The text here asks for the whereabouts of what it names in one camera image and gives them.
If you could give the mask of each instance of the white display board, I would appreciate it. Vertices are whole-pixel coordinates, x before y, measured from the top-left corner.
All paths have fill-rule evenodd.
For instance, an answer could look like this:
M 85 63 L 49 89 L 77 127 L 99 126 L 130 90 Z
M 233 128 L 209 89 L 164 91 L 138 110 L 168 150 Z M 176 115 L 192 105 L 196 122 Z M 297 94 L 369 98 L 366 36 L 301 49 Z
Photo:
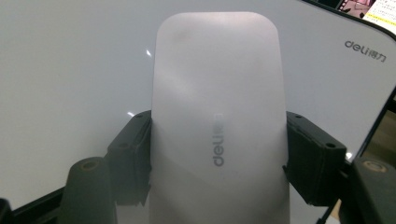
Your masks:
M 64 186 L 76 161 L 104 156 L 151 109 L 160 24 L 200 11 L 271 20 L 287 110 L 358 151 L 396 83 L 395 37 L 369 25 L 299 0 L 1 1 L 0 197 L 18 208 Z M 323 213 L 290 197 L 291 223 Z

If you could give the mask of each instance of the white surface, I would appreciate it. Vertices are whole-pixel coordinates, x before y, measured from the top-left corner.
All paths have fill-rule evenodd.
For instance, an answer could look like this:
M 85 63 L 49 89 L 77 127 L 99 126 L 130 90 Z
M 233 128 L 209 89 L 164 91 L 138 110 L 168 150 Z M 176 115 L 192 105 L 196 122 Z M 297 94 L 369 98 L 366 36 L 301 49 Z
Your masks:
M 155 53 L 150 223 L 289 223 L 285 110 L 268 19 L 167 19 Z
M 1 197 L 17 208 L 62 187 L 74 162 L 103 156 L 127 113 L 151 108 L 160 24 L 189 11 L 253 11 L 269 18 L 279 32 L 287 109 L 352 152 L 395 86 L 393 39 L 297 0 L 4 0 Z M 347 49 L 348 40 L 387 60 Z M 291 217 L 302 214 L 294 223 L 321 216 L 320 209 L 305 211 L 302 200 L 291 198 L 291 204 Z

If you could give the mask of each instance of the deli logo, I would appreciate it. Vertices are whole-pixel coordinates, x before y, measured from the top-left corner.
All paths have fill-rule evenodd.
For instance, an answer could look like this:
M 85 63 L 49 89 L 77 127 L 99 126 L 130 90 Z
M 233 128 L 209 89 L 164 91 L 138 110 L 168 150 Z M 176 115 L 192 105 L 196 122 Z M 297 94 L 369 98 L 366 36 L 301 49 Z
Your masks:
M 213 144 L 213 162 L 216 166 L 222 166 L 224 164 L 224 117 L 222 114 L 215 114 L 213 116 L 214 124 L 213 124 L 213 136 L 212 136 L 212 144 Z
M 385 56 L 384 54 L 379 53 L 373 49 L 369 49 L 363 45 L 356 44 L 354 41 L 348 40 L 345 43 L 345 46 L 349 49 L 353 49 L 357 52 L 360 52 L 363 55 L 367 55 L 368 57 L 379 60 L 381 61 L 381 63 L 384 63 L 385 60 L 387 59 L 387 56 Z

